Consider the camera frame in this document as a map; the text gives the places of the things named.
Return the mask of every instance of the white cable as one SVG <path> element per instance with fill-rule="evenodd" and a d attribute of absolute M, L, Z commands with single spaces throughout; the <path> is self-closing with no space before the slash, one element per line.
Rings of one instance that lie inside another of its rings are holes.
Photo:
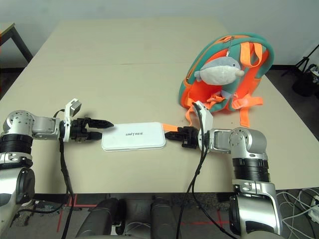
<path fill-rule="evenodd" d="M 148 228 L 151 228 L 150 224 L 148 224 L 148 223 L 131 222 L 131 223 L 129 223 L 129 224 L 127 224 L 127 225 L 125 226 L 125 228 L 124 228 L 124 234 L 128 232 L 128 231 L 127 231 L 127 228 L 128 228 L 130 225 L 132 225 L 132 224 L 138 224 L 138 225 L 137 225 L 136 227 L 133 227 L 133 228 L 129 229 L 128 231 L 134 230 L 134 229 L 138 228 L 139 226 L 146 226 L 146 227 L 148 227 Z"/>
<path fill-rule="evenodd" d="M 318 193 L 317 191 L 313 190 L 312 188 L 303 188 L 302 190 L 300 190 L 300 192 L 299 192 L 299 194 L 298 194 L 298 199 L 299 199 L 299 200 L 301 200 L 301 194 L 302 194 L 302 192 L 305 191 L 305 190 L 313 191 L 314 193 L 316 193 L 316 194 L 319 196 L 319 193 Z"/>
<path fill-rule="evenodd" d="M 279 205 L 279 210 L 280 210 L 280 207 L 283 205 L 283 204 L 285 204 L 285 203 L 288 203 L 288 205 L 289 206 L 292 206 L 293 208 L 295 208 L 295 205 L 292 203 L 292 202 L 288 202 L 288 201 L 286 201 L 286 202 L 283 202 L 283 203 L 281 203 L 280 205 Z M 292 229 L 292 228 L 288 228 L 289 230 L 290 230 L 290 235 L 289 235 L 289 237 L 291 236 L 291 234 L 294 234 L 295 235 L 295 237 L 297 237 L 298 239 L 300 239 L 297 235 L 296 235 L 296 233 L 294 233 L 294 230 Z"/>
<path fill-rule="evenodd" d="M 299 231 L 298 229 L 296 229 L 296 228 L 290 226 L 290 225 L 289 225 L 288 223 L 286 223 L 284 220 L 283 220 L 283 223 L 286 224 L 286 226 L 287 226 L 288 228 L 291 228 L 291 229 L 293 229 L 293 230 L 299 232 L 300 234 L 304 235 L 305 237 L 307 237 L 307 238 L 309 238 L 309 239 L 314 239 L 314 238 L 312 238 L 312 237 L 310 237 L 310 236 L 304 234 L 303 232 Z"/>
<path fill-rule="evenodd" d="M 310 190 L 310 191 L 313 191 L 314 193 L 316 193 L 316 194 L 319 196 L 319 193 L 318 193 L 316 190 L 312 189 L 312 188 L 303 188 L 302 190 Z"/>
<path fill-rule="evenodd" d="M 301 194 L 302 194 L 302 192 L 303 192 L 303 190 L 300 190 L 300 192 L 298 193 L 298 199 L 301 201 Z M 300 204 L 300 206 L 304 209 L 304 210 L 307 210 L 307 208 L 305 208 L 302 204 Z"/>
<path fill-rule="evenodd" d="M 283 218 L 283 220 L 287 220 L 287 219 L 290 219 L 290 218 L 295 218 L 295 217 L 298 217 L 298 216 L 300 216 L 300 215 L 303 215 L 303 214 L 309 212 L 312 208 L 315 208 L 315 207 L 318 207 L 318 205 L 314 205 L 313 207 L 311 207 L 311 208 L 309 208 L 309 209 L 303 211 L 302 213 L 296 214 L 296 215 L 294 215 L 294 216 L 290 216 L 290 217 Z"/>
<path fill-rule="evenodd" d="M 286 200 L 286 202 L 288 203 L 289 206 L 291 206 L 291 207 L 294 206 L 294 204 L 293 204 L 292 202 L 289 202 L 289 201 L 288 201 L 288 199 L 287 199 L 287 197 L 286 197 L 285 194 L 283 194 L 283 198 Z"/>
<path fill-rule="evenodd" d="M 287 194 L 287 195 L 289 195 L 290 197 L 292 197 L 292 198 L 294 198 L 295 200 L 297 200 L 299 203 L 304 204 L 304 205 L 306 205 L 307 207 L 309 207 L 308 204 L 302 202 L 301 200 L 299 200 L 298 198 L 296 198 L 294 195 L 292 195 L 292 194 L 290 194 L 290 193 L 280 192 L 280 193 L 277 193 L 276 196 L 281 195 L 281 194 Z"/>
<path fill-rule="evenodd" d="M 293 215 L 295 214 L 295 208 L 296 208 L 295 205 L 296 205 L 296 202 L 297 202 L 297 201 L 295 201 L 295 204 L 294 204 L 294 207 L 293 207 Z M 295 218 L 292 218 L 292 220 L 291 220 L 291 227 L 294 226 L 294 219 L 295 219 Z M 293 234 L 293 229 L 291 228 L 288 239 L 290 239 L 290 237 L 291 237 L 292 234 Z"/>

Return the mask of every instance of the table leg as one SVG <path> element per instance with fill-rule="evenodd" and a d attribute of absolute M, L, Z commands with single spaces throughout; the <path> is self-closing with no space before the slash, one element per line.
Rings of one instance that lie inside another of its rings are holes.
<path fill-rule="evenodd" d="M 22 40 L 22 38 L 20 37 L 20 35 L 17 32 L 16 28 L 13 27 L 10 31 L 12 32 L 12 36 L 11 36 L 12 40 L 14 41 L 16 46 L 19 48 L 20 52 L 25 57 L 25 59 L 28 62 L 30 62 L 32 60 L 33 56 L 31 54 L 31 52 L 29 51 L 29 49 L 27 48 L 27 46 L 25 45 L 25 43 Z"/>

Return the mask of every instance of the white wall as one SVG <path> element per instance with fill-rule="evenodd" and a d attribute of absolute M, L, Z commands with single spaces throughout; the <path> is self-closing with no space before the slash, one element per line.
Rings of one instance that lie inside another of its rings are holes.
<path fill-rule="evenodd" d="M 0 22 L 14 21 L 35 54 L 65 19 L 210 15 L 230 32 L 266 37 L 275 64 L 295 64 L 319 41 L 318 10 L 317 0 L 0 0 Z M 2 68 L 26 65 L 11 40 L 2 46 L 0 63 Z"/>

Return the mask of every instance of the plush whale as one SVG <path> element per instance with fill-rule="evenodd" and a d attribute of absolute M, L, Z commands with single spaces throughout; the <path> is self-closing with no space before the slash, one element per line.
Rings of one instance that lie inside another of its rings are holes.
<path fill-rule="evenodd" d="M 194 73 L 197 81 L 203 80 L 206 84 L 216 86 L 232 83 L 244 74 L 244 71 L 240 70 L 238 61 L 229 56 L 212 60 Z"/>

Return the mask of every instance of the tripod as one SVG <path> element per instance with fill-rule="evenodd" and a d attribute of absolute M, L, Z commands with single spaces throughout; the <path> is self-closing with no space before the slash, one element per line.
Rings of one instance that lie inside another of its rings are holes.
<path fill-rule="evenodd" d="M 303 68 L 303 73 L 305 72 L 305 69 L 306 69 L 307 64 L 308 64 L 308 62 L 309 62 L 309 57 L 313 54 L 314 51 L 317 50 L 318 47 L 319 47 L 319 44 L 312 50 L 312 52 L 311 52 L 308 56 L 304 56 L 304 57 L 295 65 L 297 68 L 299 68 L 299 67 L 302 66 L 302 64 L 303 64 L 304 62 L 306 62 L 306 63 L 305 63 L 305 66 L 304 66 L 304 68 Z M 290 72 L 290 71 L 292 71 L 292 70 L 290 69 L 290 70 L 285 71 L 281 76 L 284 76 L 285 74 L 287 74 L 287 73 Z"/>

